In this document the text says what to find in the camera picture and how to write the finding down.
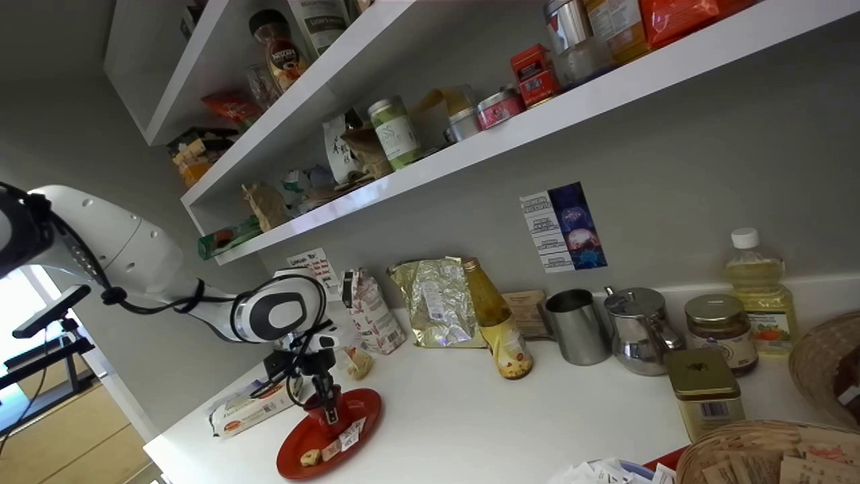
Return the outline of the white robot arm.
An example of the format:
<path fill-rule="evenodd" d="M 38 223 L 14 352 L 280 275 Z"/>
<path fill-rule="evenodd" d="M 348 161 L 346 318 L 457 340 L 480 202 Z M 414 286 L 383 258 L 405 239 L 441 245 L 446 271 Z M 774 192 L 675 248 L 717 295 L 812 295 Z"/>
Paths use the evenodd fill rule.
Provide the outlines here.
<path fill-rule="evenodd" d="M 332 409 L 340 387 L 331 369 L 332 342 L 324 332 L 327 293 L 300 270 L 222 293 L 182 266 L 176 243 L 150 220 L 70 185 L 35 192 L 0 182 L 0 270 L 53 266 L 102 288 L 107 307 L 135 314 L 163 309 L 202 319 L 231 344 L 268 344 L 266 393 L 281 379 L 307 376 L 315 393 L 304 409 Z"/>

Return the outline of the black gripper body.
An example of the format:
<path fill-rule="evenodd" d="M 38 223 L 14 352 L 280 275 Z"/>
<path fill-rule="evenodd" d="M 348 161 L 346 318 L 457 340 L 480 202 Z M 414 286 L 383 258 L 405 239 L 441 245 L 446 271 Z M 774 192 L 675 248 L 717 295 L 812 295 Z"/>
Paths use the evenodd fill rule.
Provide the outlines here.
<path fill-rule="evenodd" d="M 297 344 L 289 349 L 274 349 L 264 358 L 266 387 L 274 387 L 284 379 L 309 376 L 315 403 L 332 403 L 339 399 L 339 384 L 331 376 L 336 366 L 332 342 L 322 340 L 319 344 Z"/>

